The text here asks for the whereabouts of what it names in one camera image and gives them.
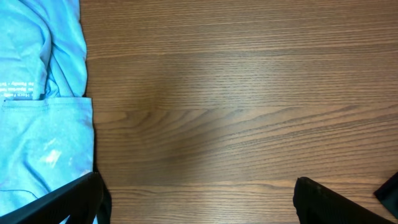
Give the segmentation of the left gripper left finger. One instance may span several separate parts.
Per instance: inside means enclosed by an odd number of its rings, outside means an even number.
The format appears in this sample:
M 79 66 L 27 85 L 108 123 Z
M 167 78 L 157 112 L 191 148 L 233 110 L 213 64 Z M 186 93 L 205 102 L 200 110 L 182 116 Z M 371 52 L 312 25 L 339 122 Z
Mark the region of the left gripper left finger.
M 3 224 L 91 224 L 103 199 L 103 181 L 90 172 L 1 217 Z

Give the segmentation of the black t-shirt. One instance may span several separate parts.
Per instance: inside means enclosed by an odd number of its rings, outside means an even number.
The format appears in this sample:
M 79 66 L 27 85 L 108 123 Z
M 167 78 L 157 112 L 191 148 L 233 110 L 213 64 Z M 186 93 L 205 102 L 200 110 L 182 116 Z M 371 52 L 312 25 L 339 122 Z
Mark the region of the black t-shirt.
M 398 219 L 398 172 L 382 184 L 375 192 L 380 203 Z

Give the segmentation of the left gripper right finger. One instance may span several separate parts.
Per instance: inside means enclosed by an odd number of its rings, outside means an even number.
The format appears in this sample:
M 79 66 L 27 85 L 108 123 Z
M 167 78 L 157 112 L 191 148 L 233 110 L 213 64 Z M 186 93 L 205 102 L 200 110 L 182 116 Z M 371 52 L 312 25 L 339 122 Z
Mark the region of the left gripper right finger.
M 299 177 L 293 204 L 300 224 L 394 224 L 308 177 Z

